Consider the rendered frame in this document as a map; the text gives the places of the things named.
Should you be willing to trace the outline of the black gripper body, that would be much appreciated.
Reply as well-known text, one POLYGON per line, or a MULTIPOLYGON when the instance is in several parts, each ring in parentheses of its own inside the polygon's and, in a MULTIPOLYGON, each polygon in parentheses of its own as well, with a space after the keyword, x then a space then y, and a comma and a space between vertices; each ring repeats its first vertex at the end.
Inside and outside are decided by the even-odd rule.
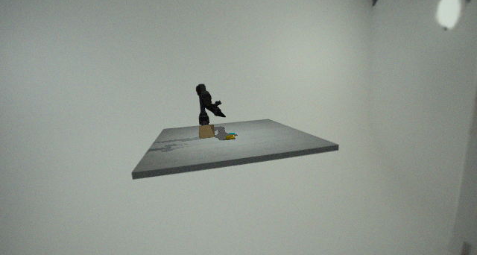
POLYGON ((213 112, 214 115, 217 116, 221 109, 219 109, 219 107, 216 108, 213 104, 211 104, 207 110, 213 112))

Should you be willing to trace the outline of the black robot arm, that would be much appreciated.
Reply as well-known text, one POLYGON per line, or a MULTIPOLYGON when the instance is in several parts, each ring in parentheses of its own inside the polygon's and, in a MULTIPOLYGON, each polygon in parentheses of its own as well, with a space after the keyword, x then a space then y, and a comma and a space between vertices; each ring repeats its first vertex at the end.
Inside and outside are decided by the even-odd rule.
MULTIPOLYGON (((210 93, 206 91, 206 86, 204 84, 198 84, 198 86, 196 86, 196 92, 200 100, 199 125, 209 125, 209 117, 207 115, 207 112, 205 111, 205 108, 208 109, 208 107, 211 105, 212 97, 210 93)), ((216 101, 213 105, 217 108, 217 106, 220 104, 220 101, 216 101)))

